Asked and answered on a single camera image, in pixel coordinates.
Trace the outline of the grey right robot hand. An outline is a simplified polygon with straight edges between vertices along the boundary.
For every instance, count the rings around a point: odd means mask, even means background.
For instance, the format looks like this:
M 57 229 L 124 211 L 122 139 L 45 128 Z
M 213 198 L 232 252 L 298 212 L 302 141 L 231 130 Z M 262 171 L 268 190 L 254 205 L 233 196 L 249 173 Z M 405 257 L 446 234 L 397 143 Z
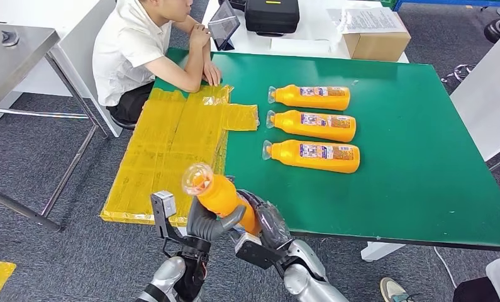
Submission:
M 294 237 L 279 210 L 269 201 L 245 189 L 238 189 L 237 193 L 253 208 L 255 217 L 261 227 L 261 241 L 271 249 L 281 249 L 291 243 Z

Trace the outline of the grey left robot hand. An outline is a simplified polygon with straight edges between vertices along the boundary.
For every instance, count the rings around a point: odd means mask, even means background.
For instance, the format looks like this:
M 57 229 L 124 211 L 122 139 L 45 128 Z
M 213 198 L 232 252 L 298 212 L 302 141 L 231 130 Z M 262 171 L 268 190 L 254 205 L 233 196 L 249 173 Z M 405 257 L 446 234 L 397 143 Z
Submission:
M 187 234 L 212 242 L 239 224 L 245 212 L 246 206 L 238 205 L 226 217 L 218 218 L 218 215 L 203 206 L 197 197 L 193 197 L 187 217 Z

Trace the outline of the person's right hand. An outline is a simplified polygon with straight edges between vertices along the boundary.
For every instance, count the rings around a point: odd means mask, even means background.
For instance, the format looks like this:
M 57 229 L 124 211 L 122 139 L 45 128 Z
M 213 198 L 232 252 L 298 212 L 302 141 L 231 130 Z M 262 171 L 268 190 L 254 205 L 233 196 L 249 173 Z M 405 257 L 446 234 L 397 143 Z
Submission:
M 210 32 L 204 25 L 195 24 L 190 33 L 189 46 L 192 49 L 202 49 L 208 45 L 210 38 Z

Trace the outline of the person's left hand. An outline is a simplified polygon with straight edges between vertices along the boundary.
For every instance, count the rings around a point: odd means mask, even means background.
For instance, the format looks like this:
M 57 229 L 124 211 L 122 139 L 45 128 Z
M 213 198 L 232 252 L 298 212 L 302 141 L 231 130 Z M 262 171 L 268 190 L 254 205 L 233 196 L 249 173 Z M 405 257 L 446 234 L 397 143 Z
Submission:
M 221 72 L 212 61 L 207 60 L 203 67 L 203 80 L 210 86 L 219 86 L 221 82 Z

